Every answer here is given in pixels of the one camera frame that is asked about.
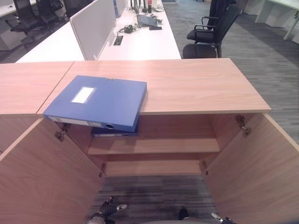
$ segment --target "office chair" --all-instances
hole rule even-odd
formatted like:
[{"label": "office chair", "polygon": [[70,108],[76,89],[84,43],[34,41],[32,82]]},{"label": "office chair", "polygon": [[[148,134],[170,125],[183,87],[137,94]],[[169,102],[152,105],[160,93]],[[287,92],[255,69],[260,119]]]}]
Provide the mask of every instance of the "office chair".
[{"label": "office chair", "polygon": [[198,29],[195,32],[195,44],[188,44],[183,48],[183,58],[213,57],[212,50],[215,48],[218,57],[222,57],[222,40],[241,12],[240,9],[229,6],[214,30]]},{"label": "office chair", "polygon": [[54,12],[64,7],[60,0],[50,0],[50,3]]},{"label": "office chair", "polygon": [[72,15],[92,3],[93,0],[64,0],[66,15],[70,18]]},{"label": "office chair", "polygon": [[51,7],[50,0],[36,0],[36,5],[40,19],[48,26],[52,22],[59,21],[59,17],[55,14]]},{"label": "office chair", "polygon": [[[231,4],[235,4],[235,0],[212,0],[210,5],[210,15],[209,16],[203,16],[201,18],[201,25],[204,26],[204,20],[208,20],[207,25],[204,26],[202,29],[211,30],[214,29],[220,18],[223,16],[225,10],[227,7]],[[194,29],[189,32],[187,35],[188,40],[195,40],[195,32],[196,32],[195,25]]]},{"label": "office chair", "polygon": [[14,0],[14,5],[17,13],[16,18],[5,20],[11,31],[24,32],[26,35],[30,35],[31,30],[43,26],[43,23],[33,13],[29,0]]}]

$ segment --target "cabinet top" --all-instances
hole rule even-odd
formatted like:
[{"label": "cabinet top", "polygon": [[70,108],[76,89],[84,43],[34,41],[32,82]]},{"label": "cabinet top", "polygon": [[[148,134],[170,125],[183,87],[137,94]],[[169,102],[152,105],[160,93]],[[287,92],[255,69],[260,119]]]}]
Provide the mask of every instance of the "cabinet top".
[{"label": "cabinet top", "polygon": [[147,82],[141,114],[270,110],[230,59],[217,58],[0,65],[0,114],[42,114],[77,75]]}]

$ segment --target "chair backrest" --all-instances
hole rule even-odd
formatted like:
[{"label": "chair backrest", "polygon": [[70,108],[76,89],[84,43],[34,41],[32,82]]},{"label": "chair backrest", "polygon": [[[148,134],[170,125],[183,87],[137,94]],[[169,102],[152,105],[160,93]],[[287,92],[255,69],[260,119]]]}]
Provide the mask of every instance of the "chair backrest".
[{"label": "chair backrest", "polygon": [[21,20],[36,19],[29,0],[14,0],[17,15]]},{"label": "chair backrest", "polygon": [[90,3],[92,0],[64,0],[66,15],[70,18]]},{"label": "chair backrest", "polygon": [[237,7],[229,6],[227,7],[226,11],[224,12],[224,15],[221,17],[220,21],[218,22],[218,25],[215,29],[214,34],[214,41],[215,43],[221,43],[224,36],[228,32],[229,28],[232,26],[234,21],[238,18],[238,16],[241,14],[241,10]]},{"label": "chair backrest", "polygon": [[[210,6],[210,16],[221,18],[230,4],[235,4],[234,0],[212,0]],[[209,19],[209,26],[217,26],[219,19]]]},{"label": "chair backrest", "polygon": [[40,15],[49,16],[55,14],[50,0],[36,0],[36,5]]}]

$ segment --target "chair seat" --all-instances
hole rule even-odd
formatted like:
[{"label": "chair seat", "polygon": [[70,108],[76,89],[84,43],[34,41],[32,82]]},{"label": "chair seat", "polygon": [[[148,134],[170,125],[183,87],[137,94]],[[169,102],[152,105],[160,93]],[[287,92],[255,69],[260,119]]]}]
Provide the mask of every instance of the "chair seat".
[{"label": "chair seat", "polygon": [[192,30],[190,33],[188,33],[187,39],[194,40],[197,42],[213,43],[214,42],[214,34],[210,30],[196,29],[196,30]]},{"label": "chair seat", "polygon": [[187,44],[183,48],[183,59],[216,58],[215,48],[209,45]]},{"label": "chair seat", "polygon": [[57,21],[59,17],[56,14],[49,14],[49,15],[40,15],[42,21],[46,24],[49,24],[53,21]]},{"label": "chair seat", "polygon": [[40,25],[41,24],[40,24],[39,20],[30,18],[30,19],[26,19],[26,21],[22,21],[21,23],[19,23],[16,26],[14,26],[12,31],[24,32],[24,31],[28,31],[30,29],[35,29]]}]

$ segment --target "white label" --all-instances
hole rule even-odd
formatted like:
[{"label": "white label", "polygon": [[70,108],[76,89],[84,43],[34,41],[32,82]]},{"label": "white label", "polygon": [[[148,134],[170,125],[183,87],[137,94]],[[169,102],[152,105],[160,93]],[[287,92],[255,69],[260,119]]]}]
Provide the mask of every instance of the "white label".
[{"label": "white label", "polygon": [[71,102],[84,104],[90,97],[94,89],[95,88],[92,87],[82,87]]},{"label": "white label", "polygon": [[50,117],[49,118],[56,122],[63,122],[63,123],[69,123],[69,124],[76,124],[76,125],[86,125],[89,126],[87,121],[84,120],[74,120],[74,119],[68,119],[68,118],[57,118],[57,117]]},{"label": "white label", "polygon": [[49,118],[56,122],[68,123],[68,124],[76,124],[76,125],[86,125],[86,126],[93,126],[93,127],[102,127],[100,123],[91,122],[91,121],[84,121],[84,120],[75,120],[75,119],[68,119],[68,118],[58,118],[58,117],[51,117]]}]

